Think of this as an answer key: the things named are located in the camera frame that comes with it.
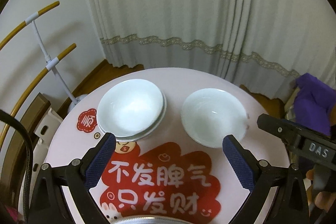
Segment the person's right hand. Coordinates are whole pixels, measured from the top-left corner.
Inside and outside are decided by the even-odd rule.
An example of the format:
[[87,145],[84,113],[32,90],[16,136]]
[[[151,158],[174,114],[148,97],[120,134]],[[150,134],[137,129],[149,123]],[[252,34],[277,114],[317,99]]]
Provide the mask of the person's right hand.
[[336,193],[319,192],[315,199],[312,199],[311,192],[312,186],[306,190],[308,204],[314,203],[319,209],[328,212],[335,202]]

